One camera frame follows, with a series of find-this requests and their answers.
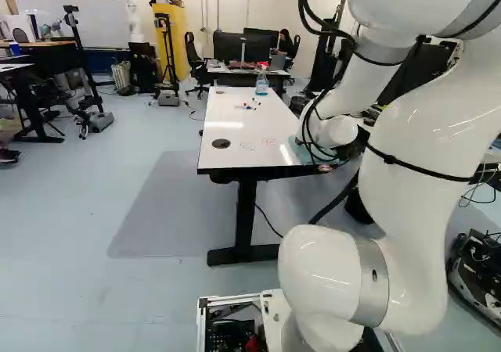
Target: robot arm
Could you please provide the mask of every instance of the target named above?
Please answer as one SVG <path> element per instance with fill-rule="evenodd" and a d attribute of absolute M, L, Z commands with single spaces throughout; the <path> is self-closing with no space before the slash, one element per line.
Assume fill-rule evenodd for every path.
<path fill-rule="evenodd" d="M 141 28 L 141 17 L 139 17 L 138 6 L 135 0 L 127 0 L 127 14 L 129 30 L 131 32 L 130 41 L 133 43 L 143 43 L 144 35 Z"/>
<path fill-rule="evenodd" d="M 340 84 L 307 115 L 311 101 L 303 110 L 297 140 L 303 140 L 303 120 L 308 118 L 312 137 L 323 147 L 346 145 L 356 138 L 356 122 L 346 113 L 366 110 L 398 70 L 415 42 L 415 34 L 400 34 L 362 27 L 356 53 L 344 72 Z"/>
<path fill-rule="evenodd" d="M 298 331 L 316 352 L 351 349 L 362 325 L 422 333 L 441 321 L 447 304 L 445 228 L 501 130 L 499 0 L 348 3 L 357 21 L 386 31 L 388 37 L 444 33 L 468 41 L 455 68 L 398 98 L 374 126 L 359 191 L 385 237 L 361 239 L 302 225 L 282 241 L 280 283 Z M 376 72 L 382 84 L 391 70 L 385 72 Z M 368 75 L 354 72 L 353 80 L 349 75 L 358 85 L 351 90 L 372 84 L 363 78 Z M 324 103 L 335 106 L 326 106 L 326 114 L 350 112 L 351 106 L 360 110 L 375 99 L 351 104 L 352 98 L 332 92 Z"/>

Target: water bottle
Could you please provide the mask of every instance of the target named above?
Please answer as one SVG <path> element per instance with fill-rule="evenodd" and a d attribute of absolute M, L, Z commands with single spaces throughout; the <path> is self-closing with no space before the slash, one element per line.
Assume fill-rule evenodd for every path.
<path fill-rule="evenodd" d="M 14 56 L 18 56 L 21 54 L 21 48 L 19 46 L 19 43 L 17 43 L 16 41 L 11 41 L 9 43 L 9 48 Z"/>
<path fill-rule="evenodd" d="M 256 80 L 256 95 L 267 95 L 268 86 L 268 78 L 266 78 L 265 72 L 261 72 Z"/>

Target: yellow panel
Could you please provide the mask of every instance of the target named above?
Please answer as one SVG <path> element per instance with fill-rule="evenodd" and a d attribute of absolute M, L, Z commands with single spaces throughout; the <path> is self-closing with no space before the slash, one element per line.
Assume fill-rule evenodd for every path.
<path fill-rule="evenodd" d="M 172 32 L 172 48 L 174 49 L 174 60 L 175 60 L 175 72 L 178 75 L 180 81 L 184 80 L 190 71 L 188 60 L 186 58 L 186 48 L 185 48 L 185 32 L 186 32 L 186 18 L 185 10 L 176 5 L 166 4 L 166 3 L 155 3 L 151 5 L 153 14 L 154 13 L 167 13 L 171 21 L 171 32 Z M 158 52 L 160 56 L 160 64 L 162 66 L 162 72 L 165 70 L 167 65 L 166 58 L 166 48 L 164 44 L 164 35 L 161 29 L 156 29 L 157 31 L 157 44 Z"/>

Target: whiteboard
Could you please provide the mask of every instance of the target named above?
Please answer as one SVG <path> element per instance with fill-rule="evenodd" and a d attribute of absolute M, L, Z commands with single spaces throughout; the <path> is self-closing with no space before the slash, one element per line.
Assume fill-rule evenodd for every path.
<path fill-rule="evenodd" d="M 125 0 L 16 0 L 19 13 L 35 14 L 37 25 L 49 26 L 60 19 L 64 36 L 72 37 L 71 27 L 64 22 L 63 5 L 76 5 L 80 12 L 78 33 L 84 47 L 128 48 L 130 38 Z"/>

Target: black circle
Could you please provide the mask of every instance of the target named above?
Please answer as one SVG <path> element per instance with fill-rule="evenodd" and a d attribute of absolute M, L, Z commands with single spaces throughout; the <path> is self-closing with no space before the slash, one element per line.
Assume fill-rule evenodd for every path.
<path fill-rule="evenodd" d="M 224 139 L 224 138 L 219 138 L 219 139 L 215 139 L 214 141 L 212 141 L 212 145 L 216 149 L 227 149 L 227 148 L 229 148 L 229 146 L 231 144 L 232 143 L 230 141 L 228 141 L 227 139 Z"/>

